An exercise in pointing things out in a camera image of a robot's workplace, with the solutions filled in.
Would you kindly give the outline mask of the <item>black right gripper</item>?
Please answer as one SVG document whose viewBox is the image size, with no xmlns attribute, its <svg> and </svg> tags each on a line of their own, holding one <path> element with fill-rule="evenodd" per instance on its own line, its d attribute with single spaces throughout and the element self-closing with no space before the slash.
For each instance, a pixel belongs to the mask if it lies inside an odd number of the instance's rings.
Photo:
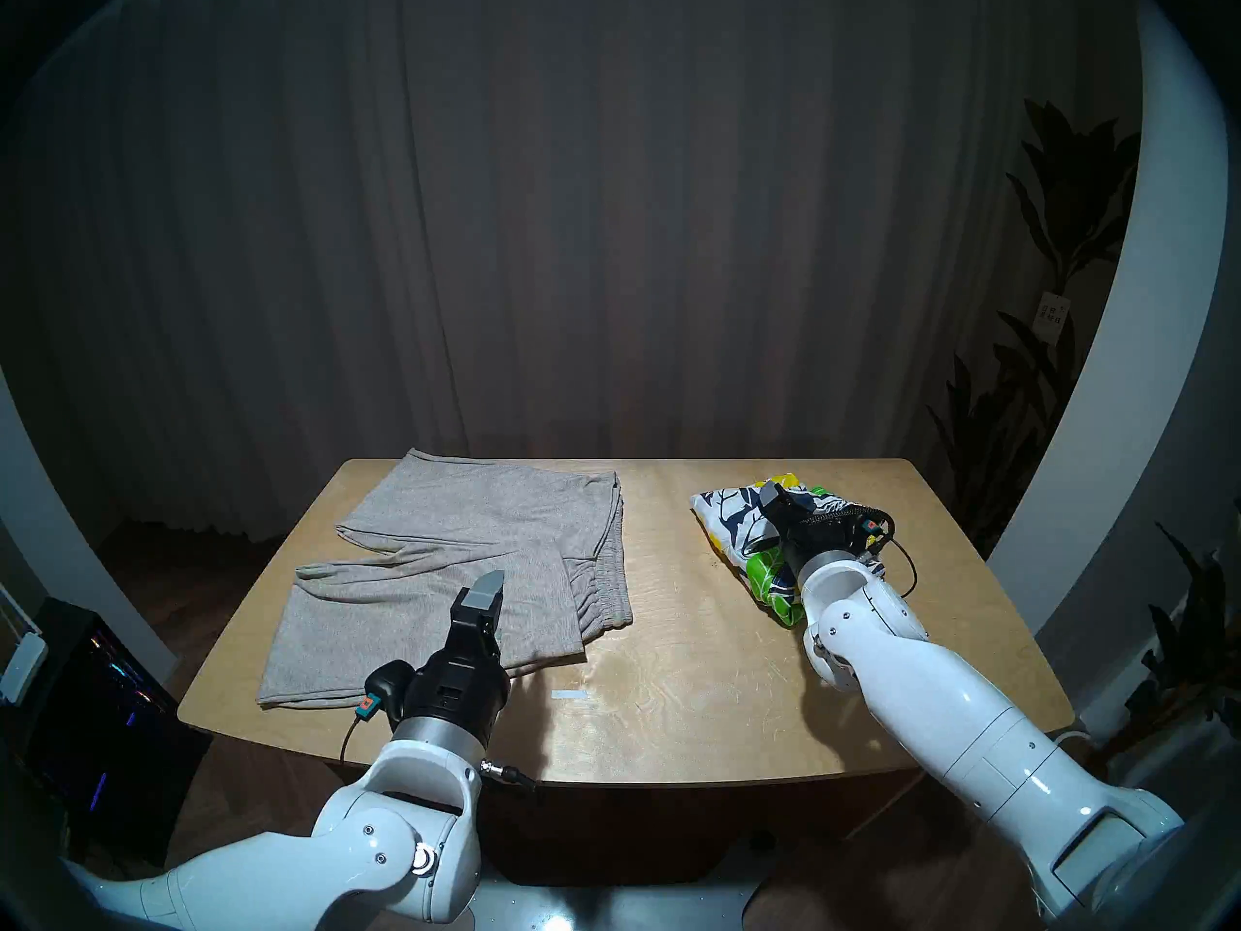
<svg viewBox="0 0 1241 931">
<path fill-rule="evenodd" d="M 778 480 L 759 487 L 759 510 L 781 535 L 786 564 L 802 572 L 813 559 L 825 554 L 862 557 L 875 536 L 875 516 L 870 508 L 843 508 L 820 511 L 818 498 L 802 487 L 792 490 Z"/>
</svg>

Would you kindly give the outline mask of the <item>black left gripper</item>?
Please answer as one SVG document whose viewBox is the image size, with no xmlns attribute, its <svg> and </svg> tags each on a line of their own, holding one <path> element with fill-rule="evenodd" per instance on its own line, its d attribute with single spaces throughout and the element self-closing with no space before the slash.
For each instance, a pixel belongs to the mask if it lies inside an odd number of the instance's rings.
<svg viewBox="0 0 1241 931">
<path fill-rule="evenodd" d="M 391 720 L 393 731 L 402 722 L 428 717 L 490 744 L 511 688 L 496 641 L 504 582 L 504 570 L 491 570 L 477 578 L 477 587 L 460 588 L 444 645 L 414 672 Z"/>
</svg>

